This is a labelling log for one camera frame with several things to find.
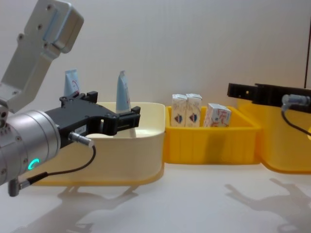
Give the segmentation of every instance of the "yellow plastic tray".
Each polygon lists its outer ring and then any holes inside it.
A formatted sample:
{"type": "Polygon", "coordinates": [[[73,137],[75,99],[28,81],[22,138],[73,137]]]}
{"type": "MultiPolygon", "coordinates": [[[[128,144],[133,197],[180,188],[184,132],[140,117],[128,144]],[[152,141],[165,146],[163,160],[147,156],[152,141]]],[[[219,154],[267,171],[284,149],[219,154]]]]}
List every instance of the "yellow plastic tray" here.
{"type": "MultiPolygon", "coordinates": [[[[256,153],[269,169],[286,173],[311,173],[311,139],[288,126],[281,117],[281,108],[238,100],[238,108],[262,127],[256,153]]],[[[290,122],[309,130],[311,115],[288,110],[290,122]]]]}
{"type": "Polygon", "coordinates": [[[233,107],[227,128],[171,127],[171,107],[166,107],[164,161],[174,164],[255,164],[256,134],[260,127],[233,107]]]}
{"type": "MultiPolygon", "coordinates": [[[[116,107],[115,103],[98,104],[112,111],[116,107]]],[[[132,103],[132,106],[141,107],[136,138],[131,138],[129,130],[116,136],[91,134],[88,137],[94,139],[97,149],[92,164],[74,173],[47,177],[38,185],[141,185],[159,179],[164,170],[165,107],[158,103],[132,103]]],[[[72,143],[52,160],[25,173],[24,177],[79,167],[91,155],[92,150],[88,147],[72,143]]]]}

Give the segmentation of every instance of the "white table surface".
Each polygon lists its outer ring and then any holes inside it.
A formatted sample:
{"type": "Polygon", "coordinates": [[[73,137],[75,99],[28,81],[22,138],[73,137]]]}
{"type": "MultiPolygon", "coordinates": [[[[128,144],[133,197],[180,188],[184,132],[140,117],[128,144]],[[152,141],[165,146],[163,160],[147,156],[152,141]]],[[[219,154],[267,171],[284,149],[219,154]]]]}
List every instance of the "white table surface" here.
{"type": "Polygon", "coordinates": [[[1,233],[310,233],[311,176],[166,164],[128,187],[0,187],[1,233]]]}

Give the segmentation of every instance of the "milk carton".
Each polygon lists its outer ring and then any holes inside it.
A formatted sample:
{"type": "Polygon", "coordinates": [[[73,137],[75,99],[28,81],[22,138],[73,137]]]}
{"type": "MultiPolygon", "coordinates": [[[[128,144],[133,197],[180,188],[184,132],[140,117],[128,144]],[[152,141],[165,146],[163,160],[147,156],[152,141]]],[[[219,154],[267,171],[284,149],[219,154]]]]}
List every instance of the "milk carton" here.
{"type": "Polygon", "coordinates": [[[187,97],[175,94],[172,98],[171,126],[185,127],[187,97]]]}
{"type": "Polygon", "coordinates": [[[205,127],[227,127],[230,123],[231,111],[216,103],[209,103],[204,119],[205,127]]]}
{"type": "Polygon", "coordinates": [[[187,111],[186,127],[199,127],[201,118],[202,97],[197,94],[186,94],[187,111]]]}

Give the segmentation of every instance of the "black mount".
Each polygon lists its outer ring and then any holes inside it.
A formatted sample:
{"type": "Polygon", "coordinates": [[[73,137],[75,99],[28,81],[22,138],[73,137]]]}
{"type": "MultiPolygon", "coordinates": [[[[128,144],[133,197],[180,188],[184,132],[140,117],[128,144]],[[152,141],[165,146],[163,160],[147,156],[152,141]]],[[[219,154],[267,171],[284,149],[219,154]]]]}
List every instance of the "black mount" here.
{"type": "MultiPolygon", "coordinates": [[[[281,107],[282,97],[284,95],[301,95],[311,97],[311,90],[303,88],[293,88],[284,86],[274,86],[267,84],[255,84],[256,86],[248,86],[241,84],[229,83],[228,96],[251,100],[254,104],[281,107]]],[[[311,113],[311,106],[291,106],[291,109],[311,113]]]]}
{"type": "Polygon", "coordinates": [[[73,93],[59,98],[61,107],[46,112],[59,129],[61,148],[72,143],[68,140],[70,132],[83,136],[91,133],[115,135],[118,131],[138,127],[140,107],[134,107],[130,112],[116,114],[109,109],[96,104],[96,91],[85,94],[73,93]]]}

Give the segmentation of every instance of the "white wall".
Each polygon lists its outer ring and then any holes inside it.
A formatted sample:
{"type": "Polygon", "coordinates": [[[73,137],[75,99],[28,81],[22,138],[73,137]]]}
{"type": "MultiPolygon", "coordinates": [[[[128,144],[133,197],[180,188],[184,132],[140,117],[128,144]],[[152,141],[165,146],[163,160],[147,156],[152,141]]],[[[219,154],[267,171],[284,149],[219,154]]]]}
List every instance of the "white wall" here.
{"type": "MultiPolygon", "coordinates": [[[[64,71],[83,91],[114,101],[125,69],[132,101],[169,104],[173,93],[233,104],[229,82],[303,87],[310,0],[72,0],[85,23],[56,59],[29,108],[59,106],[64,71]]],[[[0,77],[36,0],[0,0],[0,77]]]]}

